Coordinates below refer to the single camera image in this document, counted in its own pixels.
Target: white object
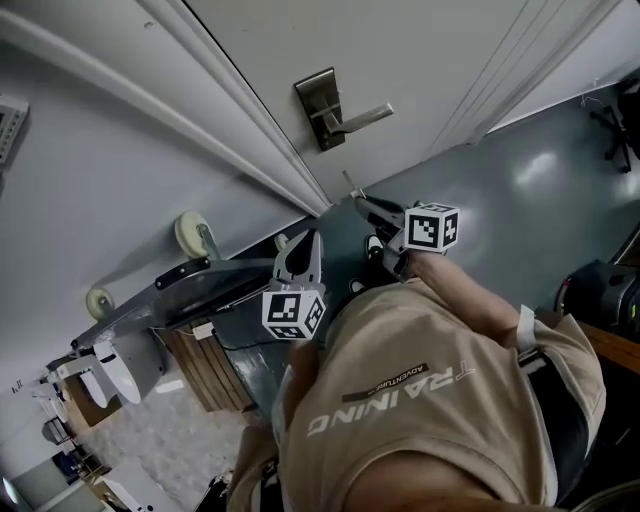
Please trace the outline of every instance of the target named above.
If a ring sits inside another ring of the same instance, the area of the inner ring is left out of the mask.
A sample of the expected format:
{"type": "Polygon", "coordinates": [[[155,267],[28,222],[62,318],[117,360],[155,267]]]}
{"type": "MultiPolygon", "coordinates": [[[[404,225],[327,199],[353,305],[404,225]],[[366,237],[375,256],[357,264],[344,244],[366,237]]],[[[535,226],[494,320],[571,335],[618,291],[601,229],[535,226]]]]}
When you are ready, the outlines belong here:
{"type": "Polygon", "coordinates": [[[316,290],[262,294],[262,325],[276,339],[312,339],[325,311],[316,290]]]}
{"type": "Polygon", "coordinates": [[[99,480],[104,481],[129,510],[181,512],[137,460],[118,464],[99,480]]]}
{"type": "Polygon", "coordinates": [[[458,243],[460,209],[430,203],[408,208],[404,214],[404,247],[444,252],[458,243]]]}
{"type": "Polygon", "coordinates": [[[96,321],[102,320],[107,316],[107,313],[116,306],[109,291],[99,286],[90,288],[84,301],[87,306],[87,311],[89,311],[91,317],[96,321]]]}
{"type": "Polygon", "coordinates": [[[29,112],[29,103],[0,94],[0,164],[7,161],[11,146],[29,112]]]}
{"type": "Polygon", "coordinates": [[[91,399],[96,405],[105,409],[118,390],[102,369],[96,356],[79,357],[56,368],[56,376],[59,380],[77,374],[80,374],[80,379],[87,388],[91,399]]]}
{"type": "Polygon", "coordinates": [[[213,324],[211,322],[207,322],[206,324],[199,325],[198,327],[194,327],[192,332],[193,336],[197,340],[209,338],[213,334],[213,324]]]}
{"type": "Polygon", "coordinates": [[[209,251],[204,240],[198,233],[198,226],[201,224],[207,226],[209,232],[209,224],[205,218],[196,212],[184,212],[174,224],[174,231],[178,245],[189,258],[197,259],[209,256],[209,251]]]}
{"type": "Polygon", "coordinates": [[[164,372],[155,344],[140,334],[96,343],[93,350],[118,392],[133,404],[142,401],[164,372]]]}

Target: wall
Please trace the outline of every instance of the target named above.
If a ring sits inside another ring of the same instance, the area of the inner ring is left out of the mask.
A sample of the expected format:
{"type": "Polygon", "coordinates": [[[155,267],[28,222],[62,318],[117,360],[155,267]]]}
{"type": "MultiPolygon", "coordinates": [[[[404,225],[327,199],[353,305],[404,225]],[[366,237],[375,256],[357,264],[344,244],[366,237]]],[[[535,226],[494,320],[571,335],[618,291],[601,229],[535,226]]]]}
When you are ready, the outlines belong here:
{"type": "Polygon", "coordinates": [[[32,510],[43,506],[53,512],[104,510],[100,500],[87,485],[77,480],[70,488],[64,475],[51,459],[14,478],[11,483],[32,510]],[[53,505],[53,500],[60,501],[53,505]]]}
{"type": "Polygon", "coordinates": [[[640,67],[638,27],[638,0],[622,0],[493,130],[622,80],[640,67]]]}
{"type": "Polygon", "coordinates": [[[91,326],[92,285],[122,304],[183,261],[172,226],[185,210],[226,256],[302,216],[108,93],[6,44],[0,55],[0,92],[31,103],[0,197],[0,390],[91,326]]]}
{"type": "Polygon", "coordinates": [[[42,436],[49,417],[26,391],[1,393],[0,411],[0,476],[12,480],[60,451],[42,436]]]}

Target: door handle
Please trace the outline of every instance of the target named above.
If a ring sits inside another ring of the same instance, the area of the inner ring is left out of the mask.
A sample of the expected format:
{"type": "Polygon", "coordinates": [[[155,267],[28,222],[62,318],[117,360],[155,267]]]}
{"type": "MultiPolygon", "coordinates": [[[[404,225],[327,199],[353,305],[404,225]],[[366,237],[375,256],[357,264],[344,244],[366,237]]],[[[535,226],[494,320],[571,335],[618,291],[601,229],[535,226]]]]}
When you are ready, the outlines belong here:
{"type": "Polygon", "coordinates": [[[386,103],[343,122],[333,68],[305,78],[294,87],[322,151],[344,144],[346,133],[353,133],[393,114],[393,108],[386,103]]]}
{"type": "Polygon", "coordinates": [[[348,121],[344,121],[343,123],[338,123],[336,116],[333,112],[328,112],[324,114],[322,117],[324,119],[325,124],[327,125],[327,129],[331,135],[337,134],[345,134],[345,133],[353,133],[357,132],[361,128],[370,125],[371,123],[375,123],[380,119],[384,119],[387,116],[393,114],[393,107],[388,103],[384,105],[380,105],[369,112],[365,112],[364,114],[360,114],[359,116],[353,117],[348,121]]]}

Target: white door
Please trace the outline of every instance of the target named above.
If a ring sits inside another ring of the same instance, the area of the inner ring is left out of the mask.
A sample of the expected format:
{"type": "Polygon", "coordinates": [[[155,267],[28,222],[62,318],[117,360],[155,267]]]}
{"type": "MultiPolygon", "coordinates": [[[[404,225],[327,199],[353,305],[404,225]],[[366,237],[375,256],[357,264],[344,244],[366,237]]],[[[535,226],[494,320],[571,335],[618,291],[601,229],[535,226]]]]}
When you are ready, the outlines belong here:
{"type": "Polygon", "coordinates": [[[486,133],[617,0],[186,2],[336,201],[486,133]],[[293,84],[330,67],[344,120],[395,113],[321,152],[293,84]]]}

